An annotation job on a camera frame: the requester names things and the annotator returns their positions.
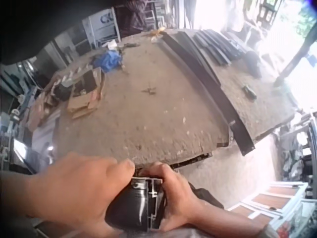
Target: wooden table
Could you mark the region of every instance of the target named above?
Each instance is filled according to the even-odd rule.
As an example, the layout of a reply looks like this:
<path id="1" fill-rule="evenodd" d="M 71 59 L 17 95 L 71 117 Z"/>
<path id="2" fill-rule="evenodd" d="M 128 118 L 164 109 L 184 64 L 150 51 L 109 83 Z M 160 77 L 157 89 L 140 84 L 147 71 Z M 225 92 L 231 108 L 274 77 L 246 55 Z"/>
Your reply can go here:
<path id="1" fill-rule="evenodd" d="M 106 93 L 98 110 L 76 120 L 62 110 L 59 156 L 76 151 L 131 158 L 136 164 L 176 163 L 228 142 L 228 126 L 213 100 L 165 43 L 152 43 L 145 33 L 124 38 L 120 44 L 124 43 L 140 46 L 124 50 L 125 71 L 106 74 Z M 273 91 L 274 77 L 264 70 L 263 79 L 255 80 L 241 61 L 214 69 L 254 140 L 292 117 L 290 101 Z M 255 102 L 245 97 L 244 83 L 256 92 Z"/>

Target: debris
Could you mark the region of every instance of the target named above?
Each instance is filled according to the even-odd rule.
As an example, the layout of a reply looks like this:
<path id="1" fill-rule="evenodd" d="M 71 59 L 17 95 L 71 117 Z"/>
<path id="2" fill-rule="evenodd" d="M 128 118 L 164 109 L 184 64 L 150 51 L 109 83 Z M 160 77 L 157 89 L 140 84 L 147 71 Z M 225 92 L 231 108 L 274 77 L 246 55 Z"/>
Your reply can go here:
<path id="1" fill-rule="evenodd" d="M 154 88 L 147 88 L 145 90 L 142 90 L 141 91 L 142 93 L 148 93 L 149 95 L 155 95 L 157 93 L 157 88 L 154 87 Z"/>
<path id="2" fill-rule="evenodd" d="M 148 34 L 148 36 L 159 36 L 160 32 L 161 31 L 164 31 L 165 30 L 165 27 L 160 27 L 159 29 L 157 30 L 152 30 L 150 31 L 150 33 Z"/>
<path id="3" fill-rule="evenodd" d="M 108 41 L 102 45 L 102 47 L 108 47 L 109 50 L 115 50 L 117 47 L 117 42 L 115 40 Z"/>
<path id="4" fill-rule="evenodd" d="M 72 118 L 76 119 L 81 116 L 90 114 L 96 110 L 99 106 L 99 102 L 103 96 L 104 82 L 101 79 L 101 68 L 95 68 L 90 71 L 89 78 L 86 78 L 90 83 L 94 85 L 94 88 L 90 85 L 87 88 L 80 89 L 79 94 L 76 93 L 76 88 L 82 86 L 82 81 L 73 85 L 71 96 L 68 102 L 67 110 L 73 113 Z"/>
<path id="5" fill-rule="evenodd" d="M 139 47 L 140 44 L 137 44 L 137 43 L 126 43 L 124 44 L 124 48 L 133 48 L 133 47 Z"/>
<path id="6" fill-rule="evenodd" d="M 117 51 L 107 51 L 100 58 L 95 59 L 94 68 L 101 67 L 104 73 L 117 68 L 122 62 L 122 56 Z"/>

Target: floor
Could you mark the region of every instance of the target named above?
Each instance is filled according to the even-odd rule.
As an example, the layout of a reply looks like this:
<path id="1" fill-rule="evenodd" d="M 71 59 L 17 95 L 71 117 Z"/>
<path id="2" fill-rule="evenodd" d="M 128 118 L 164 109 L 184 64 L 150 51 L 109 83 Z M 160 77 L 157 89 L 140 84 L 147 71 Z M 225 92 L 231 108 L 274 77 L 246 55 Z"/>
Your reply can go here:
<path id="1" fill-rule="evenodd" d="M 273 135 L 256 144 L 245 157 L 237 145 L 221 148 L 213 156 L 179 170 L 196 188 L 207 189 L 230 208 L 274 180 L 279 180 L 278 152 Z"/>

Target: blue plastic bag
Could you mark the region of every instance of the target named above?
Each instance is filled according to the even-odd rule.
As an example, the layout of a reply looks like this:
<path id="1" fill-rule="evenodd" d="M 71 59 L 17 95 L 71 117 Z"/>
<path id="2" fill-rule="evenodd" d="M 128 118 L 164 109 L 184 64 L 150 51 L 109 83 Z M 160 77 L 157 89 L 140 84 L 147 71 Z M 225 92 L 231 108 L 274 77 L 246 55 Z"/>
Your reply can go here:
<path id="1" fill-rule="evenodd" d="M 107 51 L 93 63 L 94 68 L 101 67 L 103 72 L 107 73 L 118 67 L 122 62 L 122 56 L 117 51 Z"/>

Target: small metal part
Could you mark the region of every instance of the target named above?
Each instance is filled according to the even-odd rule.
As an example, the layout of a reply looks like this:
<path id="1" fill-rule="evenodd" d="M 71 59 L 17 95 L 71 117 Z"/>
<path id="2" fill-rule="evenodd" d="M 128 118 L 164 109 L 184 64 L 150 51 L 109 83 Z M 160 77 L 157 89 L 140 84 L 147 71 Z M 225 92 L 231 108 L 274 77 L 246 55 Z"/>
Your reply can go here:
<path id="1" fill-rule="evenodd" d="M 248 84 L 244 85 L 242 90 L 244 91 L 244 93 L 246 94 L 246 96 L 249 99 L 251 99 L 251 100 L 257 99 L 256 93 L 253 91 L 253 89 Z"/>

